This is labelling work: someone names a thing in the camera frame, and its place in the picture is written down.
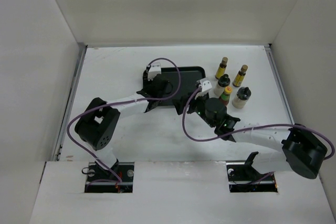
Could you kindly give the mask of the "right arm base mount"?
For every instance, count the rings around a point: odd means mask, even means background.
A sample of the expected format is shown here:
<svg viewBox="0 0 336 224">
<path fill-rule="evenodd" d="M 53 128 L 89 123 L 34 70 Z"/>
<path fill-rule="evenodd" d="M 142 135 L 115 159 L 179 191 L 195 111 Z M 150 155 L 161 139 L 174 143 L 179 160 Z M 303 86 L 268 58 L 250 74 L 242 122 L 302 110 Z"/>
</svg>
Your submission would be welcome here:
<svg viewBox="0 0 336 224">
<path fill-rule="evenodd" d="M 274 172 L 260 174 L 243 163 L 227 163 L 228 186 L 231 193 L 277 193 Z"/>
</svg>

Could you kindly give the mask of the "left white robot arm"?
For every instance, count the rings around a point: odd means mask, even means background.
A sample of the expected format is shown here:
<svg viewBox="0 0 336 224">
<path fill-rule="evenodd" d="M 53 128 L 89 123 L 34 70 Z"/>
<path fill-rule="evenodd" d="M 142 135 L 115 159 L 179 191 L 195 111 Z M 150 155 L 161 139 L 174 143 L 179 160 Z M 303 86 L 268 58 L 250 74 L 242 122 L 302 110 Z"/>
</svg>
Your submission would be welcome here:
<svg viewBox="0 0 336 224">
<path fill-rule="evenodd" d="M 135 114 L 150 112 L 171 92 L 169 80 L 158 74 L 134 95 L 118 99 L 116 105 L 99 108 L 77 121 L 75 132 L 97 156 L 96 164 L 104 180 L 113 181 L 118 175 L 119 161 L 113 154 L 110 143 L 117 122 Z"/>
</svg>

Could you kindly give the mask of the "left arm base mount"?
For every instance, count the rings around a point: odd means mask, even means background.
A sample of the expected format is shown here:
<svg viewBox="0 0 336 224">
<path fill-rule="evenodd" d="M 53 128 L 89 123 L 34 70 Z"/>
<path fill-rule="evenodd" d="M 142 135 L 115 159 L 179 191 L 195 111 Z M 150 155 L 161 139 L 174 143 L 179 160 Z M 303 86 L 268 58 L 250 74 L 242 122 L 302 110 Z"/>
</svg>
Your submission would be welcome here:
<svg viewBox="0 0 336 224">
<path fill-rule="evenodd" d="M 132 193 L 134 169 L 134 163 L 115 164 L 112 170 L 121 179 L 119 181 L 113 173 L 103 169 L 96 162 L 91 162 L 81 170 L 81 173 L 86 176 L 85 193 Z"/>
</svg>

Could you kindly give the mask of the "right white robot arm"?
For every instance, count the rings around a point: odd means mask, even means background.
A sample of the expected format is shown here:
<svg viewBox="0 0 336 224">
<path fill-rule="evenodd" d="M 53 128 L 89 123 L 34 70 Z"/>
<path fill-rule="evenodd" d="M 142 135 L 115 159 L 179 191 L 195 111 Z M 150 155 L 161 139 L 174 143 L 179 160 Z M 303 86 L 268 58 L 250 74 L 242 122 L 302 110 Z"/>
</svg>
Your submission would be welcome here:
<svg viewBox="0 0 336 224">
<path fill-rule="evenodd" d="M 251 180 L 261 174 L 277 171 L 293 171 L 315 179 L 323 161 L 327 159 L 327 147 L 316 133 L 298 124 L 248 124 L 227 113 L 227 107 L 217 98 L 207 96 L 182 97 L 173 100 L 177 114 L 183 118 L 196 113 L 213 128 L 214 140 L 249 143 L 269 148 L 271 153 L 252 151 L 244 162 L 244 175 Z"/>
</svg>

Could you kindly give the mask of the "black-capped spice jar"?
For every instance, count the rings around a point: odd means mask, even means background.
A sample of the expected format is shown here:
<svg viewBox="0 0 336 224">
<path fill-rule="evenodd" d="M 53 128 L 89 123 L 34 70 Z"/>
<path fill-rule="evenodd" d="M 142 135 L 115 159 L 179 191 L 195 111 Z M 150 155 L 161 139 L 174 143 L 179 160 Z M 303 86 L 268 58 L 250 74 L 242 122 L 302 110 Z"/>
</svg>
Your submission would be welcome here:
<svg viewBox="0 0 336 224">
<path fill-rule="evenodd" d="M 144 82 L 148 82 L 148 69 L 144 70 L 142 79 Z"/>
</svg>

